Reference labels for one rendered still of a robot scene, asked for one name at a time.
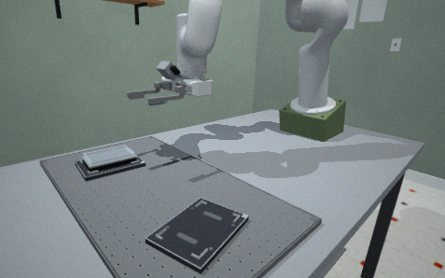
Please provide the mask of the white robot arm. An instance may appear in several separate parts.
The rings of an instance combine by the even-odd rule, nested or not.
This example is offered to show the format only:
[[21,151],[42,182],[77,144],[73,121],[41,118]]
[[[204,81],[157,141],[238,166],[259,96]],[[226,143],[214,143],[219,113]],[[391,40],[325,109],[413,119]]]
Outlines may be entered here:
[[[156,67],[165,79],[206,75],[221,10],[222,0],[189,0],[188,13],[176,16],[177,67],[164,61]],[[299,49],[299,98],[290,103],[295,112],[318,115],[336,107],[335,100],[327,97],[329,52],[348,16],[344,0],[285,0],[288,26],[296,32],[315,33],[313,41]]]

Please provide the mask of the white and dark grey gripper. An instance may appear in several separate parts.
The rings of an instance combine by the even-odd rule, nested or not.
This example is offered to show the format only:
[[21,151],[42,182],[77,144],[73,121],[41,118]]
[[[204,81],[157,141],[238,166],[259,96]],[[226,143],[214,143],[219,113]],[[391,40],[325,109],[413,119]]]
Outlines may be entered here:
[[177,77],[175,81],[173,81],[165,79],[163,76],[161,82],[154,82],[153,90],[127,91],[127,97],[129,97],[129,99],[145,98],[145,94],[158,93],[160,89],[178,92],[177,95],[148,98],[148,105],[157,105],[165,104],[171,100],[183,99],[185,94],[196,97],[213,94],[213,80],[204,79],[205,76],[186,77],[188,78]]

